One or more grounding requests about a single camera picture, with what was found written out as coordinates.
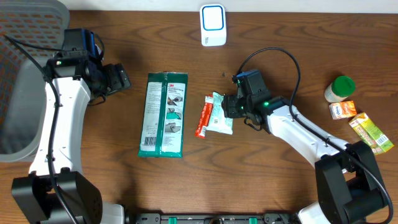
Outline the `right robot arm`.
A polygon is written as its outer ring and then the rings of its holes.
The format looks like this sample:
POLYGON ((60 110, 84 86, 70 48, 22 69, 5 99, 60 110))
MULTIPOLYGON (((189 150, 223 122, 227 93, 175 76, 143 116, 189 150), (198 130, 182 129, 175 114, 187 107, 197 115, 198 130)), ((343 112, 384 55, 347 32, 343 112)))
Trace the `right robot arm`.
POLYGON ((281 138, 315 169, 318 200, 296 214, 296 223, 366 223, 385 207, 392 220, 387 193, 372 149, 363 141, 350 144, 303 117, 282 97, 226 95, 221 103, 228 118, 281 138))

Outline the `green lid spice jar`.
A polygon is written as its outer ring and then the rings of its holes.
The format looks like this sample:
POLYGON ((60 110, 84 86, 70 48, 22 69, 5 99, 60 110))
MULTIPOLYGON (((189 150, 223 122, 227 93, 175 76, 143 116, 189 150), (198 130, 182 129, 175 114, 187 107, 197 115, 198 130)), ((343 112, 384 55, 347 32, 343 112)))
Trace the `green lid spice jar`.
POLYGON ((344 101, 356 89, 354 81, 345 75, 339 76, 331 82, 324 91, 324 97, 329 103, 344 101))

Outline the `red white snack packet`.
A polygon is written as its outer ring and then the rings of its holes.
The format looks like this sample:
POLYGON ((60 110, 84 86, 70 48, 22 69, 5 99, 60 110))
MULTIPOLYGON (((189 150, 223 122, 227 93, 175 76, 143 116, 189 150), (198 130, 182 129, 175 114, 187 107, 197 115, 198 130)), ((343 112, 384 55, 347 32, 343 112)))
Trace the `red white snack packet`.
POLYGON ((205 96, 205 104, 200 114, 200 120, 195 131, 195 136, 198 138, 205 138, 207 126, 210 122, 211 112, 213 110, 213 95, 205 96))

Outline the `green white barcode packet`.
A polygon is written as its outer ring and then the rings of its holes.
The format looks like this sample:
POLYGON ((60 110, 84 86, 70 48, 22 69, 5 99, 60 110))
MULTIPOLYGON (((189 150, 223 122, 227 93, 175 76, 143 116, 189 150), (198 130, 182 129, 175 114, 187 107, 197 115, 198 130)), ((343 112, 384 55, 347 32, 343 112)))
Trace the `green white barcode packet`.
POLYGON ((139 157, 183 157, 188 74, 149 73, 139 157))

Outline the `green juice carton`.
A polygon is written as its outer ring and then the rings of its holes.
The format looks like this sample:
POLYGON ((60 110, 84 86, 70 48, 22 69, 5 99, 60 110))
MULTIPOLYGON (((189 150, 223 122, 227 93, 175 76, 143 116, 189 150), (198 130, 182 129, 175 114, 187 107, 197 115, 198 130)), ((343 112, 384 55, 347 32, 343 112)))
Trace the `green juice carton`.
POLYGON ((383 154, 394 147, 390 139, 373 123, 366 113, 357 114, 349 125, 372 149, 375 155, 383 154))

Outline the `orange tissue packet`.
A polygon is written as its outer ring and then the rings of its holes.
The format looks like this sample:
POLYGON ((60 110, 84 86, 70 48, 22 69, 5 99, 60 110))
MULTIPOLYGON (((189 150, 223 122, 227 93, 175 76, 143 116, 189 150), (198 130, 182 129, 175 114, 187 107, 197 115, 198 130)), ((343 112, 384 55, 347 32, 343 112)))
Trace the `orange tissue packet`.
POLYGON ((329 105, 332 119, 345 119, 357 115, 354 101, 342 101, 329 105))

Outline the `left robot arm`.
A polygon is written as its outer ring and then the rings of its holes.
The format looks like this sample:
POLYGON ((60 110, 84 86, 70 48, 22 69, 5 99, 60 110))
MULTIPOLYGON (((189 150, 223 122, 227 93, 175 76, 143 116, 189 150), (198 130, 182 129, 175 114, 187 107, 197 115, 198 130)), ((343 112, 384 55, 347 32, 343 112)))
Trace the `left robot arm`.
POLYGON ((91 91, 82 60, 54 58, 43 68, 46 105, 39 148, 12 196, 29 223, 128 223, 120 204, 104 202, 83 176, 81 136, 91 91))

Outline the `white teal snack packet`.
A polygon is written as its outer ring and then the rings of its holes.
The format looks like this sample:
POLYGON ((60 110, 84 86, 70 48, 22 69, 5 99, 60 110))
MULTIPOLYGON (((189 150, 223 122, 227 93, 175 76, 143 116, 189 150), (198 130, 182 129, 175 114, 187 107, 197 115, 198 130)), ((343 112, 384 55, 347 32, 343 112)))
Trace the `white teal snack packet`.
POLYGON ((206 128, 207 131, 215 131, 223 134, 233 133, 233 118, 226 118, 221 106, 224 96, 213 92, 213 109, 206 128))

